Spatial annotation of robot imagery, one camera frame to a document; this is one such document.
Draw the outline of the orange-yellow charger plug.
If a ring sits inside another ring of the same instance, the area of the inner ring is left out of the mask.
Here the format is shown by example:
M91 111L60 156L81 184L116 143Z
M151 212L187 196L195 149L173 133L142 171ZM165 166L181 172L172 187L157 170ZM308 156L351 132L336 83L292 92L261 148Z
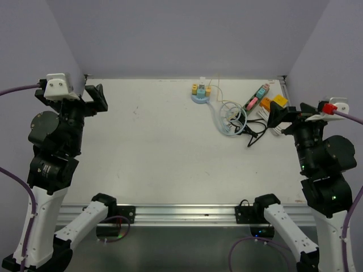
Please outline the orange-yellow charger plug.
M210 94L211 94L211 91L212 91L211 86L206 86L206 87L205 87L205 96L206 96L206 97L209 97L209 96L210 96Z

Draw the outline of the white charger plug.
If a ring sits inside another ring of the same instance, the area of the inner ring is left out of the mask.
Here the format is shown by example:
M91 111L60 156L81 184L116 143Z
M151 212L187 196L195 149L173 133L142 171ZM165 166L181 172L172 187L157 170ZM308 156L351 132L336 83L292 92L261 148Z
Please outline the white charger plug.
M204 89L205 88L205 82L206 82L206 77L201 76L199 78L198 89Z

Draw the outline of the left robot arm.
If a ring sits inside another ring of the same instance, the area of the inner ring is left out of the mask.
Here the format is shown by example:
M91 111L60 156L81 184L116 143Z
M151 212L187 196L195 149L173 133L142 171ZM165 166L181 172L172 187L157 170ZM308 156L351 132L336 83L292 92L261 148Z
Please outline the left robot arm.
M64 271L80 241L98 223L114 221L116 199L99 193L70 224L56 230L57 218L78 166L85 118L106 112L103 86L88 85L90 101L59 79L42 79L35 97L50 110L37 114L28 136L34 157L21 185L29 195L23 233L16 251L2 261L8 271Z

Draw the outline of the yellow two-port adapter plug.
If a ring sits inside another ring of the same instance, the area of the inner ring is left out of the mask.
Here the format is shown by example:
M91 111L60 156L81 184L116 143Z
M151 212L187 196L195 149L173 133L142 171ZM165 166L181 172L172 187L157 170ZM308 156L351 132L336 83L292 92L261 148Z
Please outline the yellow two-port adapter plug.
M198 85L193 84L192 85L192 95L197 95Z

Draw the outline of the round light blue socket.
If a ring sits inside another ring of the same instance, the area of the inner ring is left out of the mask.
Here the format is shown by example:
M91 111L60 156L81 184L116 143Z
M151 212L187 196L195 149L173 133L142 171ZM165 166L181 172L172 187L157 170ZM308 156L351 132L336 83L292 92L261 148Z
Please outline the round light blue socket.
M204 96L204 97L202 97L202 98L200 98L200 97L197 97L196 95L191 95L191 99L192 99L192 101L193 102L195 102L196 104L206 104L206 103L208 103L209 102L209 100L210 100L210 97L206 97L206 96Z

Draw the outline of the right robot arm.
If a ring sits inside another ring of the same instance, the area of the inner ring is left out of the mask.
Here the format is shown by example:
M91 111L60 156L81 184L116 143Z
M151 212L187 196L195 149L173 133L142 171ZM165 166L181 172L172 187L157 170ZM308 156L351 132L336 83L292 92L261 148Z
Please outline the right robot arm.
M258 222L270 223L296 259L298 271L355 271L349 222L359 197L352 195L343 173L356 167L355 148L340 135L325 138L330 121L349 118L343 98L321 101L317 107L299 108L270 103L268 127L286 122L297 150L302 191L315 220L317 242L311 241L285 212L273 194L257 197L252 209Z

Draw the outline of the teal charger plug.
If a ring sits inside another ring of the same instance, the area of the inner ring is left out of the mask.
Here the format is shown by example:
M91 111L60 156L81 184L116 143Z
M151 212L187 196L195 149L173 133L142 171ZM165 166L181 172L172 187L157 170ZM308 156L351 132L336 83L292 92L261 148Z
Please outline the teal charger plug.
M203 99L205 98L205 89L198 89L197 90L197 98L198 99Z

